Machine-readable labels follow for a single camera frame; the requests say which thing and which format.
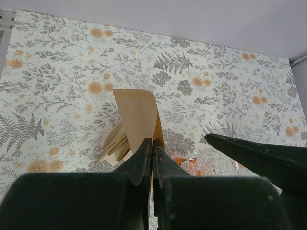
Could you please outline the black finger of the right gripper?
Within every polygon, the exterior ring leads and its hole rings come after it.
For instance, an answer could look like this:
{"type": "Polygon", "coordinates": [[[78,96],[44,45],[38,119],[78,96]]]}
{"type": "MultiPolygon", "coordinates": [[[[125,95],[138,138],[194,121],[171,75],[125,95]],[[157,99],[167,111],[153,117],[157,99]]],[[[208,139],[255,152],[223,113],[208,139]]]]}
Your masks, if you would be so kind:
{"type": "Polygon", "coordinates": [[[292,192],[307,190],[306,147],[260,144],[218,134],[207,134],[212,147],[277,187],[292,192]]]}

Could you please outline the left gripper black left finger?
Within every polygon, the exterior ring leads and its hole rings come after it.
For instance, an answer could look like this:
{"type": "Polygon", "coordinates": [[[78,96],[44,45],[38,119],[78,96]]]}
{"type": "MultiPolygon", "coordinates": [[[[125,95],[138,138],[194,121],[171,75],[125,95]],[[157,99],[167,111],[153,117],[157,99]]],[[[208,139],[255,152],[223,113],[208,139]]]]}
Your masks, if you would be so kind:
{"type": "Polygon", "coordinates": [[[3,230],[146,230],[151,138],[112,172],[28,173],[0,206],[3,230]]]}

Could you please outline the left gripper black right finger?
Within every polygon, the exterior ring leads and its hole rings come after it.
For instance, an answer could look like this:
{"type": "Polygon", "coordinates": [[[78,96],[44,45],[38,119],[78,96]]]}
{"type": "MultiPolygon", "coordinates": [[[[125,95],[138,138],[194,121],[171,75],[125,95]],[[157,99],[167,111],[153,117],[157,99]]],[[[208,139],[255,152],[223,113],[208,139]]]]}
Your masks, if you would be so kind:
{"type": "Polygon", "coordinates": [[[290,230],[275,188],[259,177],[189,175],[155,140],[154,211],[161,230],[290,230]]]}

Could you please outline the clear glass dripper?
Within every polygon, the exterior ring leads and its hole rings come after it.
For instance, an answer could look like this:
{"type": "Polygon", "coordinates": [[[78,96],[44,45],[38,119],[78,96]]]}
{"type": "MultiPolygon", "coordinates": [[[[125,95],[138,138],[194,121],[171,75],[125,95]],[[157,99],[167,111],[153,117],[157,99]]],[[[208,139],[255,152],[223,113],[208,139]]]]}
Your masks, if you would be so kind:
{"type": "Polygon", "coordinates": [[[208,147],[199,153],[193,153],[188,158],[197,158],[198,170],[202,170],[208,176],[239,176],[239,164],[213,147],[208,147]]]}

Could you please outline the orange coffee filter box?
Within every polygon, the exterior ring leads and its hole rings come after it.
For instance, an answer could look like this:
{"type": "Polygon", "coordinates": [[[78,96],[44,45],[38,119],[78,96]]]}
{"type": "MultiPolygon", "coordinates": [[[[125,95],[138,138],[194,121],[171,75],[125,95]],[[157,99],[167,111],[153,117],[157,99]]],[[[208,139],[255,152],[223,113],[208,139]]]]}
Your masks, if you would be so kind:
{"type": "Polygon", "coordinates": [[[103,143],[103,152],[96,160],[98,164],[103,158],[115,155],[114,160],[121,161],[130,151],[130,144],[123,126],[123,122],[119,120],[111,129],[103,143]]]}

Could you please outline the brown paper coffee filter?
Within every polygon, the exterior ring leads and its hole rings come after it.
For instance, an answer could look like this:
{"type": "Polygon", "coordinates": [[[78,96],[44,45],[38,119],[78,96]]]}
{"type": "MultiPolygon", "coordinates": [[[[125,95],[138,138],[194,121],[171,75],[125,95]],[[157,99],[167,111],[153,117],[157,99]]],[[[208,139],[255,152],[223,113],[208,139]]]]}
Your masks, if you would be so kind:
{"type": "Polygon", "coordinates": [[[164,142],[153,92],[142,89],[115,89],[113,93],[132,153],[137,151],[145,138],[164,142]]]}

